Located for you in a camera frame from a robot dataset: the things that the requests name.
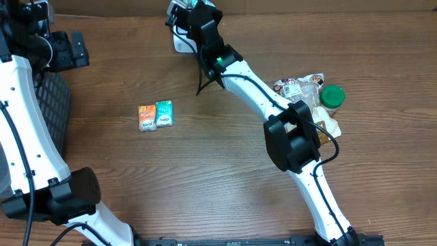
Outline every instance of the wood grain surface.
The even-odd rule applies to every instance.
[[[57,14],[166,16],[170,0],[54,0]],[[437,0],[212,0],[225,14],[431,11]]]
[[[91,66],[64,73],[73,94],[66,161],[91,167],[104,203],[145,238],[284,238],[313,234],[307,205],[269,159],[262,123],[217,84],[199,96],[192,55],[164,18],[58,18],[81,30]],[[225,16],[220,32],[267,81],[323,72],[346,91],[343,135],[324,170],[358,232],[387,245],[437,245],[437,15]],[[138,131],[137,107],[172,100],[175,125]],[[330,144],[320,149],[333,153]],[[31,245],[64,228],[34,223]],[[0,245],[24,221],[0,216]],[[60,245],[79,245],[69,233]]]

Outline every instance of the black cable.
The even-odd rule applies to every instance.
[[[332,135],[331,135],[327,130],[325,130],[323,127],[317,125],[317,124],[314,123],[314,122],[310,122],[310,121],[308,121],[308,120],[305,120],[304,122],[307,123],[307,124],[310,124],[310,125],[312,125],[312,126],[314,126],[314,127],[316,127],[319,131],[323,132],[326,136],[329,137],[329,139],[333,142],[333,144],[334,144],[334,146],[335,146],[335,153],[334,153],[334,155],[332,155],[330,158],[328,158],[328,159],[326,159],[326,160],[323,160],[322,162],[320,162],[319,164],[317,164],[317,165],[314,167],[314,169],[313,169],[312,176],[314,177],[314,182],[315,182],[315,184],[317,185],[317,188],[318,188],[318,190],[319,190],[319,192],[320,192],[320,195],[322,196],[323,201],[325,202],[326,207],[328,208],[329,215],[331,215],[331,216],[333,217],[335,223],[338,225],[338,227],[339,227],[341,233],[343,234],[343,237],[344,237],[344,240],[345,240],[345,242],[346,242],[346,245],[349,245],[349,240],[348,240],[348,238],[347,238],[347,236],[346,236],[346,233],[344,232],[343,227],[341,227],[340,222],[339,222],[339,220],[337,219],[337,216],[335,215],[334,211],[333,211],[332,208],[329,206],[329,202],[328,202],[328,200],[326,199],[325,194],[323,193],[322,187],[320,186],[320,183],[319,183],[319,180],[318,180],[318,175],[316,174],[317,168],[319,168],[319,167],[322,166],[323,164],[326,164],[326,163],[328,163],[328,162],[334,160],[335,158],[337,158],[337,156],[338,156],[339,153],[340,153],[340,147],[339,147],[339,144],[337,143],[337,140],[335,140],[335,138],[334,138],[334,137],[333,137],[333,136],[332,136]]]
[[[211,84],[212,82],[214,82],[215,80],[210,80],[208,82],[206,82],[204,85],[202,85],[198,90],[197,90],[197,94],[199,94],[203,89],[205,89],[205,87],[207,87],[209,84]]]
[[[12,134],[15,138],[16,145],[18,147],[18,151],[20,152],[20,156],[26,170],[27,182],[29,182],[29,192],[30,192],[29,217],[27,218],[26,232],[23,240],[23,246],[27,246],[27,244],[29,244],[30,231],[32,229],[33,210],[35,208],[35,186],[33,183],[33,174],[30,169],[29,162],[27,161],[23,143],[21,141],[20,135],[18,134],[18,131],[16,130],[14,121],[12,121],[11,115],[8,113],[8,110],[6,109],[7,106],[8,105],[5,105],[3,104],[3,102],[0,101],[1,112],[5,116],[5,119],[8,122],[9,127],[11,128]]]
[[[202,68],[207,68],[206,64],[205,64],[205,60],[203,60],[203,48],[205,46],[202,44],[200,46],[200,52],[199,52],[199,61],[200,61],[200,65],[202,66]],[[210,73],[205,73],[205,75],[207,76],[208,79],[211,79]]]
[[[67,229],[65,229],[54,241],[52,244],[50,244],[50,246],[55,246],[56,244],[58,244],[60,242],[60,240],[71,230],[77,228],[77,227],[82,227],[82,230],[89,230],[89,232],[91,232],[100,242],[103,243],[103,245],[105,246],[111,246],[111,244],[109,244],[108,242],[106,242],[106,240],[104,240],[102,238],[101,235],[99,235],[99,233],[97,233],[91,226],[87,225],[86,223],[76,223],[70,227],[68,227]]]
[[[194,47],[188,42],[186,41],[184,38],[182,38],[181,36],[179,36],[179,34],[177,34],[174,30],[173,27],[169,27],[170,31],[172,32],[173,35],[175,35],[176,37],[178,37],[180,40],[182,40],[186,45],[188,45],[191,50],[193,51],[193,53],[196,55],[196,60],[197,60],[197,65],[199,65],[199,87],[197,88],[197,93],[196,95],[199,95],[200,91],[201,91],[201,85],[202,85],[202,67],[201,67],[201,62],[200,62],[200,57],[198,56],[196,50],[194,49]]]
[[[176,33],[179,35],[186,35],[187,34],[187,33],[180,33],[178,26],[176,26]]]
[[[34,87],[34,89],[38,89],[42,87],[42,85],[44,85],[44,72],[40,71],[39,75],[40,75],[40,82],[38,82],[38,84]]]

